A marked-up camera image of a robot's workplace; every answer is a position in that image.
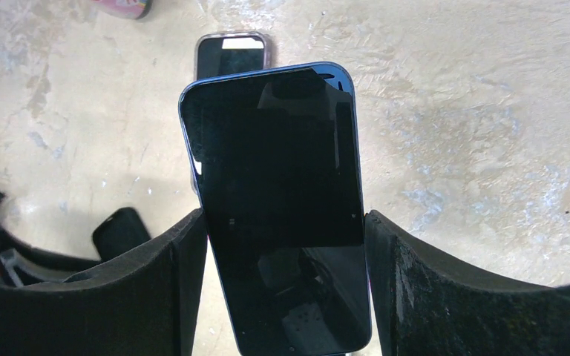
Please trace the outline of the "black smartphone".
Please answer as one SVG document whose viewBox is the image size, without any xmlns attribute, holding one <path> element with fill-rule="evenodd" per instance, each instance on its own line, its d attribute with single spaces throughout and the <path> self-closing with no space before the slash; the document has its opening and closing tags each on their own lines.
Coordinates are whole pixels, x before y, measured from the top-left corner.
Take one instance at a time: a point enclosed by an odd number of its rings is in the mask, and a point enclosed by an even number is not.
<svg viewBox="0 0 570 356">
<path fill-rule="evenodd" d="M 178 111 L 242 355 L 372 337 L 355 88 L 334 62 L 202 79 Z"/>
</svg>

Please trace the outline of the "black phone case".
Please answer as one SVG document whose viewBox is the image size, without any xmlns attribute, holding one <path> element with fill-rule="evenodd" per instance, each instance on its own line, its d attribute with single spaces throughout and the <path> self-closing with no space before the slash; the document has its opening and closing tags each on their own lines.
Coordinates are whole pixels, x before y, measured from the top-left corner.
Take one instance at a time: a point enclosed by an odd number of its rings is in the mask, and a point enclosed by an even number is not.
<svg viewBox="0 0 570 356">
<path fill-rule="evenodd" d="M 92 233 L 93 244 L 101 261 L 107 262 L 151 239 L 137 210 L 124 207 L 116 210 Z"/>
</svg>

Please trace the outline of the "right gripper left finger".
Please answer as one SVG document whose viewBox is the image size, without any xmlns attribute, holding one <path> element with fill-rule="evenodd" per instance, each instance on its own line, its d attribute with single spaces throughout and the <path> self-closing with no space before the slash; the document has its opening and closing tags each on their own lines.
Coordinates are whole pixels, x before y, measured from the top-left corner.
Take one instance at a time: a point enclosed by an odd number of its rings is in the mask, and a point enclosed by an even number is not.
<svg viewBox="0 0 570 356">
<path fill-rule="evenodd" d="M 0 355 L 190 355 L 206 249 L 195 209 L 63 282 L 0 286 Z"/>
</svg>

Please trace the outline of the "purple edged smartphone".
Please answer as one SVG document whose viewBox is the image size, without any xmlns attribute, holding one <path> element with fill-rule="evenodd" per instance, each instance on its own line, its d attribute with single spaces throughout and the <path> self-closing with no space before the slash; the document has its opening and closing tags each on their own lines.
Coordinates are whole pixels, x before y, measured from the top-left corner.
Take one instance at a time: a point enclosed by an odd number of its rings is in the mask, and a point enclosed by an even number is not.
<svg viewBox="0 0 570 356">
<path fill-rule="evenodd" d="M 213 33 L 199 38 L 195 79 L 230 76 L 270 67 L 270 39 L 259 32 Z"/>
</svg>

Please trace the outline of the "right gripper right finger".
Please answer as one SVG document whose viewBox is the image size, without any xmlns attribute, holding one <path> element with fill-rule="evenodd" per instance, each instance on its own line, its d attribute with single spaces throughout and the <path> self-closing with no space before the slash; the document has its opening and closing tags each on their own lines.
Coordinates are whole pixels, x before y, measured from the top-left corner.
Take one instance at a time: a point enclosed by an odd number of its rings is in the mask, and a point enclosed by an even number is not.
<svg viewBox="0 0 570 356">
<path fill-rule="evenodd" d="M 377 211 L 364 246 L 383 355 L 570 355 L 570 285 L 478 268 Z"/>
</svg>

